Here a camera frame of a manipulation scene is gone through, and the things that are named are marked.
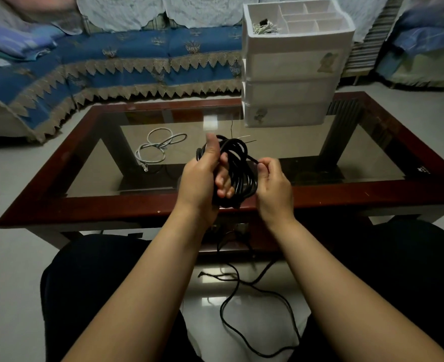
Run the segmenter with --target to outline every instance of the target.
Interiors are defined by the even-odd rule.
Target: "red wooden table edge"
[[[436,177],[429,180],[393,180],[321,184],[294,187],[294,206],[311,208],[344,206],[377,208],[444,204],[444,160],[383,109],[365,92],[336,93],[334,99],[359,99],[366,109],[389,123],[388,130],[408,147]],[[145,216],[167,216],[177,194],[131,194],[100,197],[42,198],[73,150],[85,139],[97,120],[107,112],[153,109],[183,109],[240,105],[241,98],[128,103],[93,106],[62,142],[26,188],[0,218],[0,227],[25,227],[51,223],[75,223],[131,219]],[[255,210],[255,198],[241,206],[243,211]],[[235,211],[225,209],[223,212]]]

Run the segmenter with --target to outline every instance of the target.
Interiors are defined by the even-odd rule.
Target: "white plastic drawer organizer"
[[[272,33],[257,34],[260,23]],[[248,127],[321,124],[351,52],[336,0],[244,5],[242,100]]]

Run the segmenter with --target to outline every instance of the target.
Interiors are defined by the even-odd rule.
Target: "dark pants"
[[[444,231],[402,220],[349,238],[334,255],[444,348]],[[47,362],[63,358],[147,245],[130,237],[89,235],[56,255],[41,279]],[[201,360],[180,312],[162,359]],[[312,316],[290,360],[339,360]]]

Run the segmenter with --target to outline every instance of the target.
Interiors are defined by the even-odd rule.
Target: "white lace cover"
[[[297,1],[297,0],[259,0],[259,2]],[[388,0],[338,0],[343,11],[353,19],[356,31],[353,41],[363,42],[375,20],[381,14]]]
[[[95,26],[113,32],[140,30],[164,12],[162,0],[76,0]]]
[[[242,5],[259,0],[163,0],[167,16],[187,28],[234,25],[242,19]]]

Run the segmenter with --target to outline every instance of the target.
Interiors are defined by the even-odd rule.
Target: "blue sofa cover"
[[[0,105],[40,142],[94,97],[240,90],[240,26],[66,36],[36,61],[0,67]]]

